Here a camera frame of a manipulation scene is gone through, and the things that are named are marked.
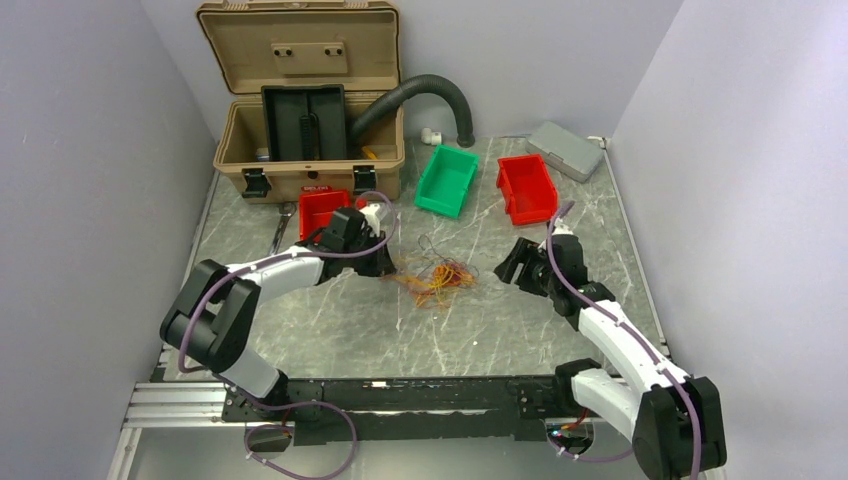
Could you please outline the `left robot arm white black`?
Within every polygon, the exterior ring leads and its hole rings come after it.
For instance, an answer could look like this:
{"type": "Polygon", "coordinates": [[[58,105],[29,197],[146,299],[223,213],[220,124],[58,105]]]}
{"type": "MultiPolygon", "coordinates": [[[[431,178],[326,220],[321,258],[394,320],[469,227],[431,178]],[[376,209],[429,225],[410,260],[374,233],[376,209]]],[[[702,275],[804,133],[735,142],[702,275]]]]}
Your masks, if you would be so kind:
{"type": "Polygon", "coordinates": [[[336,209],[327,226],[281,253],[223,265],[204,260],[188,279],[163,319],[161,340],[248,394],[248,407],[264,420],[279,417],[290,400],[289,379],[249,347],[258,307],[298,289],[328,282],[350,269],[362,277],[394,273],[384,219],[397,217],[384,203],[336,209]]]}

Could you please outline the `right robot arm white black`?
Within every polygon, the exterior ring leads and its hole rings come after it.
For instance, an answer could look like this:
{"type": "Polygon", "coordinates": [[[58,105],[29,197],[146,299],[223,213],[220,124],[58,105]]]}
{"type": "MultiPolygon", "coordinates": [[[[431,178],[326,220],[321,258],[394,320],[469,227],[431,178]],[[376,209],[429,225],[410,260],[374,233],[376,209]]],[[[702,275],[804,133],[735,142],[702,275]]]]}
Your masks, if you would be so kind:
{"type": "Polygon", "coordinates": [[[627,318],[612,292],[588,277],[583,248],[571,233],[542,243],[521,237],[495,267],[504,283],[545,297],[572,329],[592,342],[621,376],[580,359],[556,367],[551,401],[574,415],[599,415],[631,444],[650,479],[682,479],[727,462],[720,393],[654,347],[627,318]]]}

